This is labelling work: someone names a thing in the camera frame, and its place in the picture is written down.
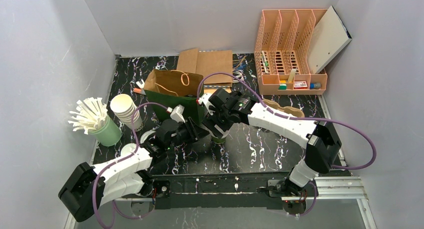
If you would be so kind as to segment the green paper coffee cup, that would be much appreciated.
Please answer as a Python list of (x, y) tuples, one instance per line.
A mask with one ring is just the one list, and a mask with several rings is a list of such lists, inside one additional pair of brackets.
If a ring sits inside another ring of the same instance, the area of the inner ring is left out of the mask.
[(216, 137), (214, 135), (211, 136), (211, 140), (216, 144), (224, 144), (226, 142), (226, 136)]

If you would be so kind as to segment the green kraft paper bag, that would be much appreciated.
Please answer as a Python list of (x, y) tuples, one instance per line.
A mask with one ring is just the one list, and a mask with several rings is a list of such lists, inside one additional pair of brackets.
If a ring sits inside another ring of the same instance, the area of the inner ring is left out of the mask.
[(200, 125), (205, 111), (197, 103), (197, 90), (203, 78), (196, 73), (153, 69), (145, 80), (144, 91), (148, 102), (170, 108), (184, 106), (183, 117)]

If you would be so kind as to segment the brown pulp cup carrier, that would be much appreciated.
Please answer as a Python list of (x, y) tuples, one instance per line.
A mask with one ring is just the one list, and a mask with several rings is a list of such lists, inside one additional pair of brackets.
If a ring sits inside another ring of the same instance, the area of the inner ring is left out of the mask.
[(294, 117), (303, 118), (305, 117), (304, 112), (293, 106), (280, 106), (277, 102), (269, 99), (264, 99), (263, 102), (272, 109), (284, 112), (286, 114), (293, 115)]

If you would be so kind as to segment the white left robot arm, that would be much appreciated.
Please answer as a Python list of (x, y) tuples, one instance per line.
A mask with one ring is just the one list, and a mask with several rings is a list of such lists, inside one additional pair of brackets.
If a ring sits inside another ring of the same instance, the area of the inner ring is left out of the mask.
[(144, 133), (132, 151), (100, 164), (79, 164), (59, 190), (58, 198), (77, 222), (83, 222), (97, 215), (105, 203), (140, 193), (151, 184), (146, 170), (162, 160), (172, 146), (193, 144), (209, 135), (191, 118), (185, 122), (166, 119), (156, 130)]

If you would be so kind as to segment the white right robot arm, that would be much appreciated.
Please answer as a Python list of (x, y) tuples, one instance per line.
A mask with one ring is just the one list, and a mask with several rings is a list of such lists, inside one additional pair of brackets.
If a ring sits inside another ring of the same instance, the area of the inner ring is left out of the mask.
[(233, 124), (263, 128), (282, 135), (305, 149), (304, 157), (284, 181), (285, 190), (300, 191), (319, 174), (327, 174), (342, 147), (331, 122), (300, 120), (239, 91), (217, 89), (198, 100), (207, 113), (202, 124), (213, 137), (224, 139)]

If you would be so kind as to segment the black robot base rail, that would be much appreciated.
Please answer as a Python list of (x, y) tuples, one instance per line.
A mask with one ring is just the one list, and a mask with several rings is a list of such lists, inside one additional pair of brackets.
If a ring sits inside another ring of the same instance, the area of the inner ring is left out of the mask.
[(285, 203), (306, 203), (318, 196), (315, 181), (298, 194), (285, 192), (288, 172), (151, 175), (157, 210), (180, 208), (267, 208), (281, 210)]

